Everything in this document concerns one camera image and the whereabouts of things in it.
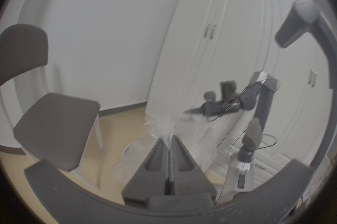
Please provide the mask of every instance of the transparent plastic bag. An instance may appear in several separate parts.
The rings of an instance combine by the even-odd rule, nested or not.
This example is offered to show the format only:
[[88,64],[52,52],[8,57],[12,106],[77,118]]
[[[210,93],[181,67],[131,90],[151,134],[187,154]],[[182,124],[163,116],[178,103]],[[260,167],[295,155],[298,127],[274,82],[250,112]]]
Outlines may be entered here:
[[148,132],[125,150],[122,161],[111,168],[112,178],[125,186],[150,153],[159,138],[170,149],[173,135],[181,139],[202,171],[206,171],[216,158],[213,129],[205,121],[191,115],[163,115],[145,123]]

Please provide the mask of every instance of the dark baseboard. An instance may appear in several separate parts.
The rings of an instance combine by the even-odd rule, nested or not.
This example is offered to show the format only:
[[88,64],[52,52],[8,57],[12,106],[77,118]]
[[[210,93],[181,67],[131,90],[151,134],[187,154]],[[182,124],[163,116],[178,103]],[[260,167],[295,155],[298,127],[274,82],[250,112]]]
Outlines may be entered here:
[[141,103],[137,103],[137,104],[132,104],[132,105],[127,105],[127,106],[123,106],[123,107],[117,107],[117,108],[99,111],[99,117],[103,117],[103,116],[107,116],[107,115],[111,115],[111,114],[115,114],[115,113],[126,112],[126,111],[129,111],[129,110],[145,107],[146,104],[147,104],[147,102],[141,102]]
[[25,154],[21,148],[7,147],[0,145],[0,151],[8,154]]

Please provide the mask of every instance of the white chair leg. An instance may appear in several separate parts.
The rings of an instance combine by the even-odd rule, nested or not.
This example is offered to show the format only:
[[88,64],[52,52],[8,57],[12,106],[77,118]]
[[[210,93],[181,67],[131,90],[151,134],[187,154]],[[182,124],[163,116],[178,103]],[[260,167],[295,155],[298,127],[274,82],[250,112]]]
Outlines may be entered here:
[[24,149],[23,147],[21,147],[21,149],[26,154],[26,156],[28,156],[28,158],[30,159],[32,163],[36,163],[38,161],[38,159],[35,156],[33,156],[31,153],[29,153],[26,149]]
[[94,191],[99,192],[99,187],[94,185],[93,183],[91,183],[81,172],[81,166],[77,167],[76,169],[74,169],[73,171],[70,172],[71,174],[73,174],[77,179],[79,179],[80,181],[82,181],[82,183],[84,183],[87,187],[93,189]]
[[99,149],[103,150],[103,138],[102,138],[102,133],[101,133],[101,127],[99,125],[98,115],[96,117],[94,126],[95,126],[95,134],[96,134],[96,140],[97,140],[97,143],[98,143],[98,147],[99,147]]

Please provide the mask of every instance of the metal handle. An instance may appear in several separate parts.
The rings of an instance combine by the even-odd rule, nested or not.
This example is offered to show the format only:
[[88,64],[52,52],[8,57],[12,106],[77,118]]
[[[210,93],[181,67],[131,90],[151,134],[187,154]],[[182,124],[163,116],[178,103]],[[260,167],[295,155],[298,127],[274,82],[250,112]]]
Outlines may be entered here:
[[315,71],[315,72],[314,72],[314,77],[313,77],[313,79],[312,79],[312,86],[311,86],[311,87],[314,87],[314,86],[315,86],[315,84],[316,84],[316,77],[317,77],[317,72]]
[[205,37],[207,37],[207,34],[208,34],[208,29],[211,27],[211,24],[208,24],[208,26],[206,27],[206,30],[205,30]]
[[214,31],[215,31],[216,25],[213,26],[211,34],[210,34],[210,39],[213,39]]
[[309,81],[308,81],[308,84],[311,84],[311,82],[312,82],[312,77],[313,77],[313,74],[314,74],[314,70],[313,70],[313,69],[311,69],[311,70],[310,70],[310,74],[309,74]]
[[259,170],[265,170],[266,168],[260,166],[259,164],[255,163],[254,166],[258,168]]

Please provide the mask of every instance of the floor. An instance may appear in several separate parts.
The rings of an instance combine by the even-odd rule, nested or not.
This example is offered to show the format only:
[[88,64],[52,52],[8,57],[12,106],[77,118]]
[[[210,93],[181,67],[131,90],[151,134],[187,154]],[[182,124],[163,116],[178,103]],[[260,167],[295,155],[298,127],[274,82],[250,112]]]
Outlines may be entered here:
[[[110,170],[113,165],[121,161],[124,148],[145,133],[144,116],[145,107],[100,118],[104,150],[99,150],[95,135],[91,135],[82,164],[83,174],[100,187],[100,191],[95,193],[96,195],[124,204],[121,196],[123,186],[111,178]],[[0,160],[4,171],[27,206],[44,223],[57,224],[56,220],[37,199],[24,176],[24,169],[32,165],[28,157],[0,152]],[[70,173],[63,172],[63,174],[78,185],[91,191]],[[215,176],[207,172],[206,175],[211,182],[223,184],[223,181]]]

